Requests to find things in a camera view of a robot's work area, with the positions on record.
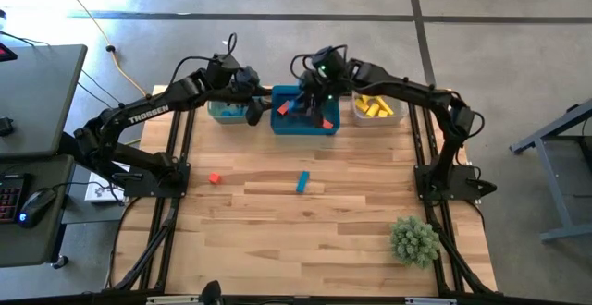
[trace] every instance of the white container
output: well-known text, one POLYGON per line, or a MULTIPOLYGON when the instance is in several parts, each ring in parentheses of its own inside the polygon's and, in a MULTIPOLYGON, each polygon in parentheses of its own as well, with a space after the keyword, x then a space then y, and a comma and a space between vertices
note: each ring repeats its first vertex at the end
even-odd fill
POLYGON ((362 112, 356 105, 355 100, 360 98, 360 95, 355 91, 351 92, 351 109, 353 110, 353 122, 357 126, 393 126, 399 125, 401 120, 407 116, 409 110, 407 109, 407 103, 401 100, 388 97, 380 96, 383 101, 390 107, 393 116, 367 116, 362 112))

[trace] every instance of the blue rectangular block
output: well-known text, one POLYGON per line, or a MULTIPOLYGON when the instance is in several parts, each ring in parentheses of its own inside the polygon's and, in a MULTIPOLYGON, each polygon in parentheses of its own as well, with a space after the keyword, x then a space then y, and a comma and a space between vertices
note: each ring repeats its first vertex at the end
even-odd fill
POLYGON ((296 187, 296 191, 299 193, 304 193, 304 188, 306 187, 306 182, 308 181, 308 177, 310 173, 308 171, 302 171, 300 175, 300 180, 298 180, 298 187, 296 187))

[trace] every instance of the keyboard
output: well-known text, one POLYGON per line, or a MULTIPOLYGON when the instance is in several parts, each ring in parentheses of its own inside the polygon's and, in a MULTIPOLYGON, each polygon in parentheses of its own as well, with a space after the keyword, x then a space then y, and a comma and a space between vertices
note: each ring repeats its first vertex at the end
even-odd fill
POLYGON ((0 175, 0 224, 17 222, 29 178, 29 174, 0 175))

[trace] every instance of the wooden tabletop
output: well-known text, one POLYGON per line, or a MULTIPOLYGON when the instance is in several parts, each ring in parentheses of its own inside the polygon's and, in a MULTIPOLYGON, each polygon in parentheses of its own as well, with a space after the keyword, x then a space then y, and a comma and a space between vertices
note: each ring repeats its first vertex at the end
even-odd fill
MULTIPOLYGON (((340 108, 341 128, 330 137, 277 136, 269 114, 257 127, 220 125, 198 109, 167 293, 196 294, 217 279, 224 294, 437 295, 433 268, 405 267, 389 248, 389 225, 397 217, 426 217, 415 194, 409 117, 397 127, 358 128, 351 101, 343 99, 340 108), (298 194, 304 170, 310 180, 298 194), (220 185, 208 183, 211 172, 222 176, 220 185)), ((171 118, 146 122, 141 149, 166 149, 171 118)), ((154 199, 141 199, 129 211, 117 244, 115 282, 144 250, 153 210, 154 199)), ((479 215, 463 201, 451 201, 450 211, 459 251, 495 289, 479 215)), ((442 257, 452 288, 450 260, 442 257)), ((159 262, 160 251, 154 272, 159 262)))

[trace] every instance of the concrete floor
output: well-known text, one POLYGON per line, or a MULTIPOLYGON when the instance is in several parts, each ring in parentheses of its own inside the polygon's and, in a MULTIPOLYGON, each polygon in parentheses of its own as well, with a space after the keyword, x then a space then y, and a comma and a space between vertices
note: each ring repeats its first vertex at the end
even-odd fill
MULTIPOLYGON (((83 0, 92 10, 172 13, 411 15, 410 0, 83 0)), ((424 15, 592 16, 591 0, 420 0, 424 15)), ((89 46, 85 69, 116 95, 140 97, 113 68, 88 19, 66 19, 74 0, 0 0, 6 31, 49 43, 89 46)), ((350 56, 373 61, 400 76, 423 81, 412 22, 101 20, 122 54, 121 65, 144 89, 168 82, 186 55, 224 50, 236 31, 235 56, 256 68, 264 83, 293 82, 291 58, 328 44, 347 43, 350 56)), ((483 178, 499 190, 484 199, 487 240, 499 290, 513 296, 592 303, 592 236, 543 245, 538 234, 559 226, 535 152, 513 156, 507 147, 592 95, 591 25, 426 24, 426 39, 439 87, 451 87, 487 125, 468 142, 483 178)), ((10 46, 18 43, 0 40, 10 46)), ((188 64, 187 74, 202 64, 188 64)), ((80 82, 97 91, 88 80, 80 82)), ((97 115, 103 105, 78 90, 67 131, 97 115)), ((141 128, 121 140, 139 137, 141 128)), ((575 212, 589 215, 587 212, 575 212)), ((63 252, 71 263, 0 269, 0 299, 100 290, 105 281, 114 225, 68 227, 63 252)))

